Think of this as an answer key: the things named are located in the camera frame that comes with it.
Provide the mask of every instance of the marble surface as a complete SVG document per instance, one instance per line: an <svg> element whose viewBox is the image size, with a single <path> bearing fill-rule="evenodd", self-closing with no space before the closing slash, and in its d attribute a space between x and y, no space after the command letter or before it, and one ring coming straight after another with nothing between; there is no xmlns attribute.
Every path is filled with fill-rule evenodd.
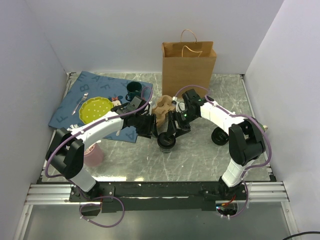
<svg viewBox="0 0 320 240"><path fill-rule="evenodd" d="M154 103L162 95L161 73L97 73L102 76L122 78L153 84ZM79 73L72 73L69 89ZM226 109L252 114L240 75L213 74L210 82L211 97ZM160 151L157 139L138 137L136 143L102 139L99 146L104 160L97 167L85 167L98 181L217 181L230 162L229 144L217 146L211 140L211 133L217 127L212 122L198 118L191 124L191 132L177 138L170 153ZM166 123L158 129L164 132ZM265 161L260 156L254 164ZM268 167L249 171L247 181L269 181ZM50 166L49 174L58 172ZM43 182L65 182L62 177Z"/></svg>

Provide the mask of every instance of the white wall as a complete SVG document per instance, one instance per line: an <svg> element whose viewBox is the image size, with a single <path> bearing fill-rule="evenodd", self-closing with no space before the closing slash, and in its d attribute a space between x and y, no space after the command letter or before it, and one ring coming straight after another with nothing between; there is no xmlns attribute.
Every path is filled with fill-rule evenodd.
<svg viewBox="0 0 320 240"><path fill-rule="evenodd" d="M285 0L245 74L302 231L320 230L319 12L318 0Z"/></svg>
<svg viewBox="0 0 320 240"><path fill-rule="evenodd" d="M0 239L12 239L40 175L66 74L23 0L0 0Z"/></svg>
<svg viewBox="0 0 320 240"><path fill-rule="evenodd" d="M283 0L26 2L67 72L161 72L162 42L192 29L214 41L215 73L244 74Z"/></svg>

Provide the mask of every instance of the paper bag handle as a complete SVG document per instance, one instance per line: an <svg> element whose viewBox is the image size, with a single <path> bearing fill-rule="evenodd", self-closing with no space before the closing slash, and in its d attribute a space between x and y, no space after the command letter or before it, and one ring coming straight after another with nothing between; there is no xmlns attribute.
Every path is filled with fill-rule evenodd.
<svg viewBox="0 0 320 240"><path fill-rule="evenodd" d="M182 33L181 33L181 36L180 36L180 43L182 42L182 34L184 34L184 32L185 31L189 31L190 33L192 33L193 34L193 36L194 36L194 38L195 38L195 42L197 42L198 40L197 40L197 37L196 37L196 35L194 34L194 32L193 31L191 31L190 29L185 29L185 30L183 30L182 31Z"/></svg>
<svg viewBox="0 0 320 240"><path fill-rule="evenodd" d="M181 57L184 57L184 48L189 49L189 51L193 52L193 53L199 53L198 57L200 57L200 55L202 54L203 51L193 51L191 50L187 45L184 45L181 51Z"/></svg>

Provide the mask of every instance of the black cup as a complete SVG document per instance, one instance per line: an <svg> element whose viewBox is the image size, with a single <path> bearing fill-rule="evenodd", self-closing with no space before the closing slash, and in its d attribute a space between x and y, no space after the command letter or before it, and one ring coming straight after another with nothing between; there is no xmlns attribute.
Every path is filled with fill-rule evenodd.
<svg viewBox="0 0 320 240"><path fill-rule="evenodd" d="M138 81L129 82L126 86L128 94L125 96L127 101L131 101L135 96L141 96L142 84Z"/></svg>

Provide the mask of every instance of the brown paper bag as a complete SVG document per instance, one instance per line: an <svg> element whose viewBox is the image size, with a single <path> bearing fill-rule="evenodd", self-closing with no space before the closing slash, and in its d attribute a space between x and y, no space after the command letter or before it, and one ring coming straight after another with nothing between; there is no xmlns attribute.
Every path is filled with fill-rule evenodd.
<svg viewBox="0 0 320 240"><path fill-rule="evenodd" d="M182 42L184 31L191 32L195 42ZM162 95L173 97L178 90L187 85L200 85L208 88L217 54L213 50L213 41L197 41L196 35L189 29L183 30L180 42L162 44ZM206 91L195 88L203 97Z"/></svg>

